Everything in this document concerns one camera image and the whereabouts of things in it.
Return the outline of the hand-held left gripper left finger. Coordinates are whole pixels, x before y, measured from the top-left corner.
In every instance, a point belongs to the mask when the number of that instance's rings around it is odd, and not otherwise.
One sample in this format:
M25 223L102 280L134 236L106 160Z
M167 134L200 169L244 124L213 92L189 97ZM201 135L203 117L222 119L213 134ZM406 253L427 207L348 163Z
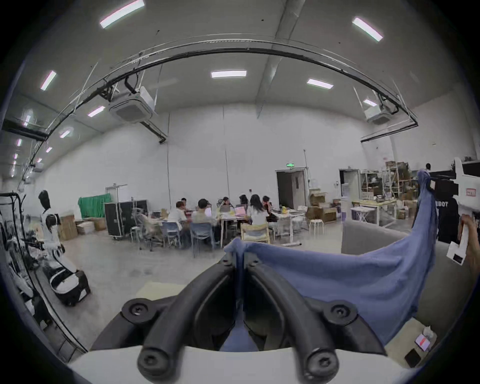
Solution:
M147 380L167 380L185 346L219 351L235 326L236 265L231 255L208 268L176 296L133 298L110 321L92 351L141 346L137 368Z

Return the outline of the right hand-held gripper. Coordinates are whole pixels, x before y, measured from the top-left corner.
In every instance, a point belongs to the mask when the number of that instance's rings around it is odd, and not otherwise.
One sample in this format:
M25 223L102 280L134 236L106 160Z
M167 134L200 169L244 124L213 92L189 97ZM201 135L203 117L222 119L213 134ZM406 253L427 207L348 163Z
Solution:
M449 244L447 257L462 266L466 258L467 242L469 238L469 229L464 226L461 240L458 240L459 222L463 214L469 215L475 220L478 235L478 221L476 216L480 212L480 178L464 173L461 159L454 158L449 170L432 171L430 163L425 165L429 173L427 190L434 196L453 196L458 207L458 227L457 239Z

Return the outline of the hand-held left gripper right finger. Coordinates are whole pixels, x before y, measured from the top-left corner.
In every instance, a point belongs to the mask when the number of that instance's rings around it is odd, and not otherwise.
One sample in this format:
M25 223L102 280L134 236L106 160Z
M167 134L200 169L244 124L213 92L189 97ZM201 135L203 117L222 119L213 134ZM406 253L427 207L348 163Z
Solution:
M291 283L257 257L244 258L244 292L256 288L279 318L278 346L295 350L305 380L332 380L339 373L336 350L386 356L381 341L346 300L303 297Z

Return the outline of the person's right hand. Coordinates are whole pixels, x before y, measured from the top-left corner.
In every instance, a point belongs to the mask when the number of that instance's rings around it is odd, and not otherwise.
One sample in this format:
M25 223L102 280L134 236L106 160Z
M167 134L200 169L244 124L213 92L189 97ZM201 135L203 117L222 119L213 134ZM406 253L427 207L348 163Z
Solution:
M464 226L466 226L469 231L465 253L465 263L468 264L472 275L477 278L480 274L480 244L477 233L477 225L471 216L462 214L458 226L459 241L463 237L462 232Z

